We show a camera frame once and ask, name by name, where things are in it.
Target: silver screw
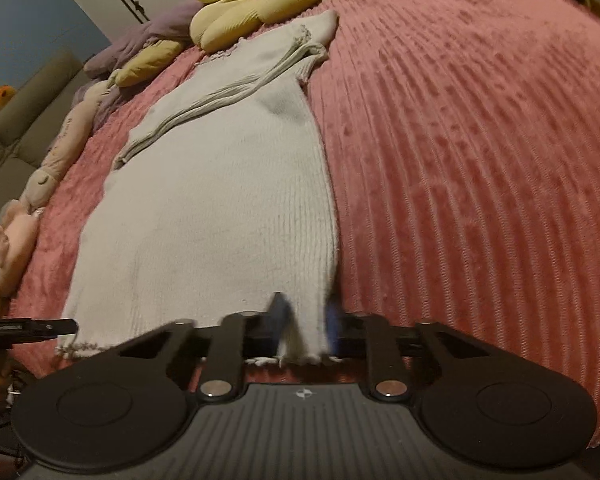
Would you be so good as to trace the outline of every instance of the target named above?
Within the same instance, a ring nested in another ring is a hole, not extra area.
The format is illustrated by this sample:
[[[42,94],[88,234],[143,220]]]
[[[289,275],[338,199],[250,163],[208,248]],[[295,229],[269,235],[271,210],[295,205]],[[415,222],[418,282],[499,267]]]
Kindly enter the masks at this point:
[[[231,384],[227,381],[214,379],[213,381],[207,381],[200,386],[200,391],[207,397],[220,397],[231,391]]]
[[[401,381],[382,381],[376,384],[376,392],[385,397],[397,397],[406,393],[407,385]]]

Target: garment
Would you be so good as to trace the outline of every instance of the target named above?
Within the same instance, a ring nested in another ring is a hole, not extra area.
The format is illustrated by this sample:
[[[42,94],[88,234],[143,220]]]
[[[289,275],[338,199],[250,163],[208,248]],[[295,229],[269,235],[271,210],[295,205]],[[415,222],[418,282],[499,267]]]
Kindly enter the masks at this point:
[[[65,351],[88,354],[179,318],[215,325],[265,309],[275,292],[296,315],[287,357],[326,351],[336,222],[300,83],[335,29],[328,11],[243,41],[131,131],[82,231],[63,313],[80,332],[62,339]]]

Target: white logo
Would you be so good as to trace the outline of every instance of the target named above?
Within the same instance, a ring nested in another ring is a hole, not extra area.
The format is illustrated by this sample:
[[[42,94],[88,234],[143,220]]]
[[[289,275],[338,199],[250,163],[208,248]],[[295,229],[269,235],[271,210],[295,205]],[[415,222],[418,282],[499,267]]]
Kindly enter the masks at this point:
[[[301,390],[296,391],[296,396],[300,397],[302,400],[307,400],[312,395],[315,395],[315,393],[308,388],[302,388]]]

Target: sofa backrest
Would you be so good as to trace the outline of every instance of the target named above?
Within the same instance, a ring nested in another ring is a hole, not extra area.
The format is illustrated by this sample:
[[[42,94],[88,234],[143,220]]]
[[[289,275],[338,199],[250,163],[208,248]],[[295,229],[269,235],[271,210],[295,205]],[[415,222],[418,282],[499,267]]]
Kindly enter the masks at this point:
[[[89,79],[62,49],[0,111],[0,209],[19,198],[55,139],[75,91]]]

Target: pink blanket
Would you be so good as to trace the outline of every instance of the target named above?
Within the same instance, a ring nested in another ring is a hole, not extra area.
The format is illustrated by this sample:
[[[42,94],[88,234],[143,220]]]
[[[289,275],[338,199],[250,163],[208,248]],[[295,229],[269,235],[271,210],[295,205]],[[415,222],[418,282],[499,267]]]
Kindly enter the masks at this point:
[[[595,398],[599,443],[600,22],[570,0],[324,0],[309,12],[327,8],[340,27],[308,97],[345,307],[434,318],[571,376]],[[13,316],[60,314],[114,154],[199,58],[183,53],[90,140],[45,213]],[[42,374],[49,349],[17,354]]]

